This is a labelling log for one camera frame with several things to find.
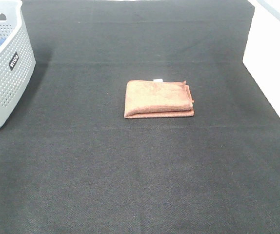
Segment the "white plastic basket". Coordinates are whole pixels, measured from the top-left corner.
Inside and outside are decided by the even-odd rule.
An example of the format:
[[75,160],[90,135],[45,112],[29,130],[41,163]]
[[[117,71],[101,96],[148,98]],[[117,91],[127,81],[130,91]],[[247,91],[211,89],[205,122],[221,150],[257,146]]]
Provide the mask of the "white plastic basket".
[[280,118],[280,0],[258,0],[243,64]]

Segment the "brown microfiber towel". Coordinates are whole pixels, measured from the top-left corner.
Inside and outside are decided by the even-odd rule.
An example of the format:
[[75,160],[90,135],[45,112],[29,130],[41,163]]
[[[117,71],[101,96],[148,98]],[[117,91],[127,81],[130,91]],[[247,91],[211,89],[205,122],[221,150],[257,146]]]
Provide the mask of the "brown microfiber towel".
[[124,118],[192,117],[193,103],[185,81],[131,80],[126,85]]

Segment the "grey perforated laundry basket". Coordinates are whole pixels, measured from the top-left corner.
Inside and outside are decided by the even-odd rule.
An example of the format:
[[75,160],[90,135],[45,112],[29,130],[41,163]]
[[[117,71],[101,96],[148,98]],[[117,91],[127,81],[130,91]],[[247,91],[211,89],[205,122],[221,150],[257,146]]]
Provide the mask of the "grey perforated laundry basket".
[[22,14],[21,0],[0,0],[0,128],[33,74],[36,60]]

